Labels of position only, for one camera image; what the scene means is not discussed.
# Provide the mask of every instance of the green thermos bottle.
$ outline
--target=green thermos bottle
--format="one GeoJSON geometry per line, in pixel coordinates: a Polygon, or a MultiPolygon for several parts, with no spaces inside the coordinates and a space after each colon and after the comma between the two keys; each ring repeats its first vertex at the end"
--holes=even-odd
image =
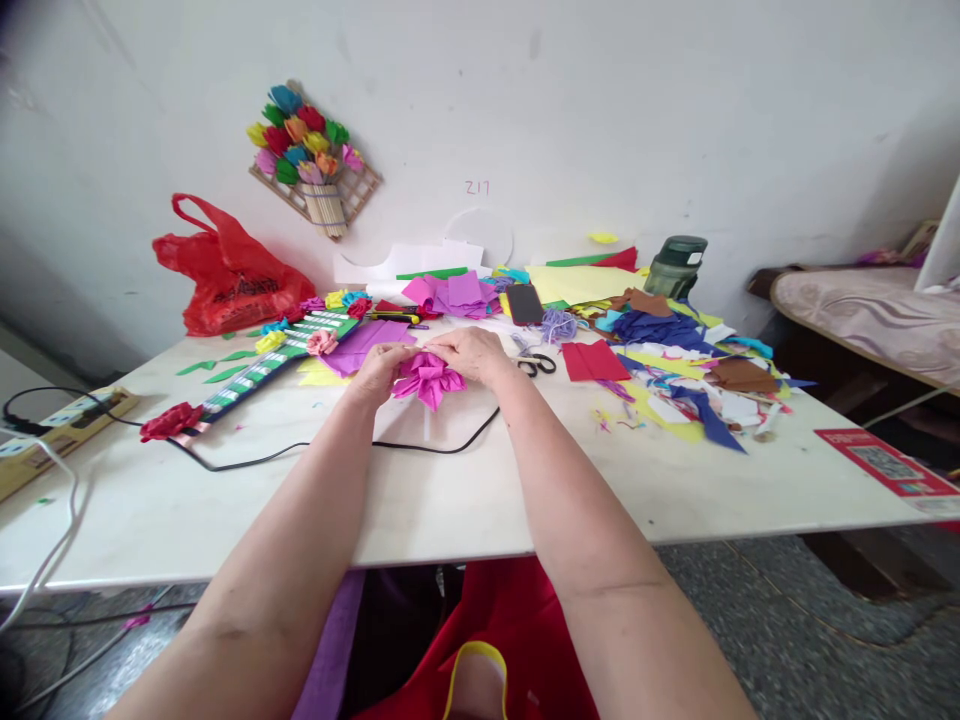
{"type": "Polygon", "coordinates": [[[697,281],[697,270],[700,269],[706,249],[707,241],[703,238],[693,235],[668,237],[650,263],[650,274],[643,285],[644,292],[686,300],[697,281]]]}

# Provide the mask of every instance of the power strip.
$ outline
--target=power strip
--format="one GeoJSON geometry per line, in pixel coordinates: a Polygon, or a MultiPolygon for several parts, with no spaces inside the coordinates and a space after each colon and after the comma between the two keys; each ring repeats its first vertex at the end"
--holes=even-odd
{"type": "MultiPolygon", "coordinates": [[[[139,397],[119,386],[100,388],[90,394],[117,416],[125,415],[140,402],[139,397]]],[[[40,423],[53,428],[42,439],[62,457],[112,422],[100,405],[88,397],[80,397],[40,423]]],[[[53,461],[43,448],[29,440],[14,438],[0,445],[0,501],[6,500],[52,465],[53,461]]]]}

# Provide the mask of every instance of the table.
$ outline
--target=table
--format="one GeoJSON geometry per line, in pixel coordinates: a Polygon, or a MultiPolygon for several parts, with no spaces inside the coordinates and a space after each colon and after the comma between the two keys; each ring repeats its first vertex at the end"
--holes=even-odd
{"type": "MultiPolygon", "coordinates": [[[[431,321],[414,331],[426,339],[465,321],[431,321]]],[[[500,316],[480,322],[501,333],[500,316]]],[[[523,331],[531,341],[539,334],[523,331]]],[[[584,341],[596,336],[581,331],[584,341]]],[[[217,386],[213,373],[175,373],[201,360],[252,348],[242,334],[186,339],[118,384],[140,395],[127,415],[147,420],[183,401],[198,404],[217,386]]],[[[537,352],[558,356],[556,348],[537,352]]],[[[229,364],[218,366],[217,370],[229,364]]],[[[535,382],[564,425],[607,479],[653,543],[757,537],[817,530],[902,525],[942,519],[914,510],[814,434],[852,423],[808,395],[791,400],[778,438],[745,439],[749,455],[704,441],[691,445],[647,423],[608,434],[595,408],[622,413],[621,401],[595,383],[571,383],[562,360],[555,375],[535,382]]],[[[323,425],[342,387],[298,387],[294,370],[271,381],[205,433],[194,448],[225,465],[262,457],[309,440],[323,425]]],[[[415,398],[380,410],[378,439],[453,448],[463,444],[496,407],[478,384],[447,395],[424,442],[424,408],[415,398]]],[[[47,591],[89,590],[207,581],[293,466],[299,450],[241,470],[210,473],[167,443],[141,444],[137,428],[115,423],[67,462],[83,482],[83,523],[56,567],[47,591]]],[[[69,483],[48,471],[0,503],[0,592],[26,584],[66,523],[69,483]],[[38,498],[55,502],[38,505],[38,498]]],[[[464,452],[435,455],[374,448],[358,566],[387,566],[530,553],[519,478],[502,419],[464,452]]],[[[323,548],[317,548],[317,554],[323,548]]]]}

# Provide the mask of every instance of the gray tiled floor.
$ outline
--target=gray tiled floor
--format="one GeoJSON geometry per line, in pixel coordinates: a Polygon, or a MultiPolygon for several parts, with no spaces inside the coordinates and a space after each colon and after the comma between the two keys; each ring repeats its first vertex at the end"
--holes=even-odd
{"type": "MultiPolygon", "coordinates": [[[[897,531],[921,557],[960,587],[960,536],[933,527],[897,531]]],[[[875,643],[896,643],[937,608],[960,605],[960,593],[912,603],[871,605],[858,600],[797,538],[750,540],[736,547],[784,593],[831,625],[875,643]]],[[[764,718],[960,717],[960,613],[940,612],[892,649],[841,638],[779,595],[724,543],[661,549],[674,577],[716,634],[727,658],[764,718]]],[[[162,604],[196,600],[203,586],[176,588],[162,604]]],[[[139,608],[155,589],[110,598],[63,596],[39,604],[75,619],[139,608]]],[[[49,702],[22,717],[94,720],[176,634],[183,617],[156,616],[134,629],[96,665],[49,702]]],[[[31,611],[29,622],[55,622],[31,611]]],[[[69,633],[31,631],[4,639],[0,668],[27,697],[75,667],[117,632],[116,625],[69,633]],[[17,656],[22,658],[18,668],[17,656]]]]}

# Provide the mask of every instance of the scissors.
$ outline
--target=scissors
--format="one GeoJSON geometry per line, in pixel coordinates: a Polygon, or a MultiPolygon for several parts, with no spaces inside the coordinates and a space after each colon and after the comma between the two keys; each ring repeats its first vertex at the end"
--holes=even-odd
{"type": "Polygon", "coordinates": [[[541,370],[544,375],[553,375],[553,373],[557,371],[557,364],[553,360],[546,355],[530,352],[530,350],[527,349],[527,344],[523,342],[520,336],[511,335],[511,337],[520,348],[517,357],[512,359],[519,363],[520,367],[527,374],[527,377],[535,378],[541,370]]]}

